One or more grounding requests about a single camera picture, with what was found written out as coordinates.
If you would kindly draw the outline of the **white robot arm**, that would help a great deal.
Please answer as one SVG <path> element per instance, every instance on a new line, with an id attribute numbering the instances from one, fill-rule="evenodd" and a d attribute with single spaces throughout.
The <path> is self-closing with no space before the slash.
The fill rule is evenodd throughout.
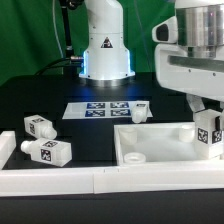
<path id="1" fill-rule="evenodd" d="M 89 45 L 80 77 L 98 86 L 135 76 L 123 40 L 123 9 L 117 0 L 84 0 Z M 220 103 L 213 121 L 224 130 L 224 0 L 175 0 L 175 14 L 152 29 L 156 78 L 168 89 L 184 92 L 194 113 L 202 100 Z"/>

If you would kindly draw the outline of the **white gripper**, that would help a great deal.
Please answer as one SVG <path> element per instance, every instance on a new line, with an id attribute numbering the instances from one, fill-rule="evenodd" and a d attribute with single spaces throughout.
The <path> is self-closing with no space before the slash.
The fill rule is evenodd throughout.
<path id="1" fill-rule="evenodd" d="M 193 113 L 205 109 L 201 97 L 224 102 L 224 47 L 218 47 L 216 57 L 209 59 L 190 58 L 175 44 L 158 44 L 155 68 L 162 87 L 188 93 L 186 99 Z M 215 118 L 215 130 L 224 130 L 222 114 Z"/>

